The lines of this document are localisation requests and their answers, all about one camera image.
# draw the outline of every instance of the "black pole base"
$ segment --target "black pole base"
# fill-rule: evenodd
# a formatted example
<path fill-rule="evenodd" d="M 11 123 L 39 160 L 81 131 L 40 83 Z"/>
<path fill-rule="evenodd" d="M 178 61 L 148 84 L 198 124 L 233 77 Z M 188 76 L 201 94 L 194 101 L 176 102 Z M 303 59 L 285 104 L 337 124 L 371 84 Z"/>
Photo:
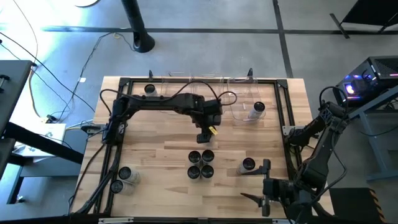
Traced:
<path fill-rule="evenodd" d="M 132 46 L 136 52 L 146 53 L 155 47 L 155 40 L 145 32 L 134 32 L 134 45 Z"/>

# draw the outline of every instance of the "clamp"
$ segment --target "clamp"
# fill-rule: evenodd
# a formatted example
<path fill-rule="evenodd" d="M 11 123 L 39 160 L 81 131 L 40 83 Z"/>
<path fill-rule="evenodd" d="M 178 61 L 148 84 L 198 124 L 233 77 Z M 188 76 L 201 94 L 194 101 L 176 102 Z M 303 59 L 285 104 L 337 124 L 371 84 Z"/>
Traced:
<path fill-rule="evenodd" d="M 9 81 L 10 77 L 7 75 L 0 75 L 0 93 L 4 92 L 4 89 L 2 89 L 1 87 L 5 80 Z"/>

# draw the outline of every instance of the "black cup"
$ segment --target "black cup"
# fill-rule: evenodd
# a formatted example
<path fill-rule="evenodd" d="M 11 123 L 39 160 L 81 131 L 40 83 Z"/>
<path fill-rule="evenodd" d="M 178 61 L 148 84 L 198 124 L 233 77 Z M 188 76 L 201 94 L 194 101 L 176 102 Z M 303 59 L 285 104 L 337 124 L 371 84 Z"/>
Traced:
<path fill-rule="evenodd" d="M 205 179 L 210 179 L 214 175 L 214 169 L 212 166 L 204 165 L 201 168 L 201 176 Z"/>
<path fill-rule="evenodd" d="M 193 166 L 200 166 L 201 155 L 198 151 L 192 151 L 188 155 L 189 161 L 192 163 Z"/>
<path fill-rule="evenodd" d="M 189 167 L 187 173 L 188 177 L 193 181 L 199 180 L 200 178 L 200 169 L 197 166 Z"/>
<path fill-rule="evenodd" d="M 203 161 L 203 165 L 210 165 L 214 159 L 214 152 L 212 150 L 204 150 L 201 154 L 201 159 Z"/>

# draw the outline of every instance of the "wooden table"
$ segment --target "wooden table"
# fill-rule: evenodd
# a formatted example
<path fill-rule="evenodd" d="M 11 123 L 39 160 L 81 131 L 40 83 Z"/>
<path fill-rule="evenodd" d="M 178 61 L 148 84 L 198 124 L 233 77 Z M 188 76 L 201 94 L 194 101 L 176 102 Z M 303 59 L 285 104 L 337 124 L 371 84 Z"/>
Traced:
<path fill-rule="evenodd" d="M 120 77 L 104 77 L 102 89 L 117 90 Z M 306 125 L 312 120 L 308 98 L 302 79 L 288 79 L 289 93 L 296 125 Z M 135 83 L 133 94 L 142 95 L 146 83 Z M 160 92 L 161 83 L 155 84 Z M 169 85 L 167 91 L 176 92 L 182 84 Z M 207 99 L 211 92 L 206 88 L 187 88 Z M 236 122 L 230 108 L 224 106 L 219 134 L 213 144 L 215 175 L 211 182 L 191 183 L 187 177 L 188 153 L 202 152 L 205 146 L 196 143 L 200 129 L 184 115 L 171 111 L 140 111 L 129 121 L 119 167 L 128 166 L 141 174 L 141 183 L 132 196 L 115 195 L 112 216 L 130 217 L 214 217 L 214 218 L 261 218 L 261 209 L 240 195 L 248 193 L 262 195 L 262 179 L 259 176 L 237 176 L 236 168 L 245 157 L 256 161 L 257 167 L 263 158 L 271 160 L 271 177 L 287 179 L 287 169 L 282 147 L 279 119 L 274 87 L 259 85 L 261 100 L 266 104 L 266 116 L 255 124 Z M 112 105 L 115 93 L 104 92 L 105 101 Z M 287 112 L 284 105 L 284 116 Z M 108 122 L 109 114 L 102 102 L 98 101 L 94 122 Z M 90 139 L 86 147 L 81 173 L 88 160 L 100 148 L 101 136 Z M 302 157 L 307 158 L 312 150 L 305 148 Z M 82 180 L 72 211 L 78 210 L 92 194 L 100 179 L 104 150 L 94 159 Z M 104 190 L 101 211 L 108 197 Z M 320 203 L 325 210 L 333 213 L 328 192 Z M 281 205 L 271 202 L 270 218 L 284 218 Z"/>

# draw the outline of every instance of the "small canister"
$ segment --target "small canister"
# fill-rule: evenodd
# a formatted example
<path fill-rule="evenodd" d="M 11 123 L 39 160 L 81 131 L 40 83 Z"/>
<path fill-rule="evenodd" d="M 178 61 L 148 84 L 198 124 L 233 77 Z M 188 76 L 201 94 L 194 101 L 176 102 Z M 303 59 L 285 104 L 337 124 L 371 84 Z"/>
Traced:
<path fill-rule="evenodd" d="M 192 166 L 200 166 L 201 164 L 201 155 L 198 151 L 192 151 L 188 155 L 188 159 L 191 162 Z"/>
<path fill-rule="evenodd" d="M 261 115 L 266 112 L 266 106 L 262 102 L 255 102 L 252 110 L 249 112 L 249 119 L 259 119 Z"/>
<path fill-rule="evenodd" d="M 201 177 L 204 180 L 210 180 L 214 175 L 214 169 L 212 168 L 212 166 L 209 165 L 204 165 L 201 168 Z"/>
<path fill-rule="evenodd" d="M 152 84 L 148 84 L 144 87 L 146 96 L 157 96 L 156 88 Z"/>
<path fill-rule="evenodd" d="M 198 182 L 200 179 L 200 169 L 197 166 L 191 166 L 188 168 L 188 177 L 192 182 Z"/>
<path fill-rule="evenodd" d="M 138 171 L 134 169 L 130 169 L 130 167 L 122 167 L 119 169 L 119 178 L 123 181 L 132 183 L 132 184 L 139 184 L 141 181 L 141 177 Z"/>
<path fill-rule="evenodd" d="M 121 180 L 115 180 L 111 184 L 111 191 L 114 194 L 131 195 L 134 191 L 134 186 Z"/>
<path fill-rule="evenodd" d="M 256 162 L 254 162 L 254 159 L 248 157 L 243 160 L 242 163 L 239 164 L 238 168 L 236 169 L 236 172 L 238 174 L 244 174 L 246 172 L 252 171 L 256 167 Z"/>
<path fill-rule="evenodd" d="M 203 165 L 211 165 L 214 160 L 214 152 L 209 149 L 204 150 L 201 154 L 201 160 Z"/>

